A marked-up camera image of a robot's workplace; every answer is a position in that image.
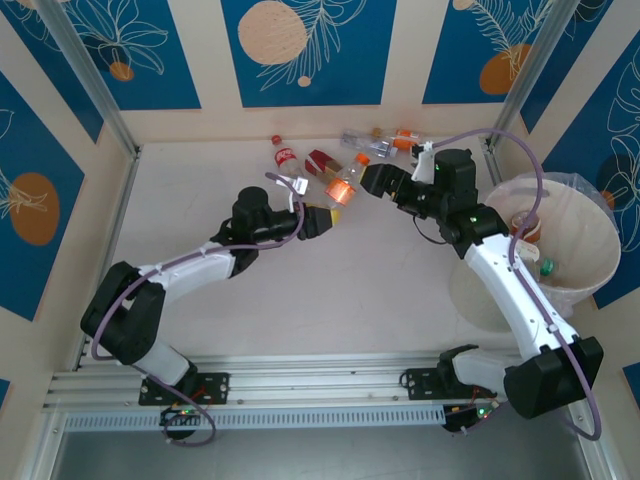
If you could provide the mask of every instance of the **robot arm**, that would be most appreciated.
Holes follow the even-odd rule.
[[[419,160],[413,176],[389,164],[369,166],[361,184],[369,193],[385,193],[410,215],[431,217],[442,238],[474,270],[495,299],[516,337],[522,362],[508,359],[475,346],[455,349],[445,356],[452,373],[445,383],[478,385],[506,395],[514,409],[525,418],[584,398],[584,390],[566,353],[558,332],[575,354],[592,385],[603,352],[595,338],[581,339],[545,298],[526,267],[516,255],[512,266],[507,252],[511,237],[498,213],[478,203],[475,163],[469,150],[425,152],[429,145],[414,146]],[[529,293],[516,277],[519,269],[541,300],[554,324],[548,325]]]
[[[327,231],[335,220],[332,213],[326,208],[304,205],[298,238],[314,238]],[[261,188],[245,188],[232,207],[231,218],[200,248],[160,264],[137,268],[126,262],[113,265],[82,318],[82,330],[93,338],[99,337],[99,345],[123,365],[137,367],[185,395],[192,395],[198,386],[197,368],[158,337],[162,309],[208,283],[240,274],[258,257],[262,248],[258,244],[292,235],[299,220],[295,209],[271,210],[267,193]],[[109,309],[143,277],[149,278],[132,291],[128,303],[117,307],[104,332],[98,335]]]

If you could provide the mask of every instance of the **gray floor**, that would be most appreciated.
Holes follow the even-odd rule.
[[[441,427],[221,431],[202,448],[159,433],[67,434],[56,480],[441,480],[589,478],[556,415],[500,412],[468,437]]]

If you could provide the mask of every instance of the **perforated metal strip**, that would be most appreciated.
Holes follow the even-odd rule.
[[[336,428],[382,427],[404,425],[442,425],[441,405],[366,408],[296,408],[212,410],[220,430],[253,430],[269,428]],[[70,414],[66,432],[158,431],[159,411],[97,412]],[[208,429],[209,424],[195,417],[189,425],[175,430]]]

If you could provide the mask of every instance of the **trash bin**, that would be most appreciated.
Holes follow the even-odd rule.
[[[538,247],[541,256],[553,259],[559,269],[553,284],[540,284],[540,288],[558,313],[568,317],[573,305],[611,279],[620,262],[620,239],[606,200],[580,175],[545,174],[543,188]],[[509,225],[513,215],[531,209],[535,195],[535,176],[525,174],[498,185],[485,204]],[[465,262],[454,269],[450,292],[458,313],[470,323],[485,330],[509,330],[483,283]]]

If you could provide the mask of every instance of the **plastic bottle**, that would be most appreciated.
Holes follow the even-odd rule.
[[[304,174],[298,164],[298,157],[293,153],[293,149],[284,143],[280,135],[271,137],[271,144],[274,146],[274,160],[278,165],[278,170],[287,177],[303,177]]]
[[[551,285],[554,278],[557,278],[559,265],[558,262],[551,258],[540,257],[537,261],[525,260],[524,264],[527,266],[529,273],[538,283],[544,283]]]
[[[360,185],[360,177],[367,165],[369,165],[369,157],[359,153],[349,165],[337,173],[336,178],[325,190],[329,208],[340,209],[348,205]]]
[[[522,226],[525,219],[529,215],[529,210],[523,210],[521,212],[516,213],[513,217],[511,217],[511,235],[515,235],[518,229]],[[537,245],[540,241],[540,234],[542,222],[540,218],[536,215],[533,217],[531,221],[531,225],[527,227],[527,229],[522,234],[522,240]]]
[[[412,132],[411,130],[403,129],[391,129],[382,130],[380,128],[374,128],[372,132],[375,138],[390,138],[391,144],[398,150],[411,150],[413,145],[424,143],[427,137],[424,133]]]
[[[345,130],[342,132],[340,145],[346,148],[353,148],[361,152],[367,152],[378,157],[395,157],[398,149],[392,145],[391,138],[376,138],[368,133],[356,130]]]

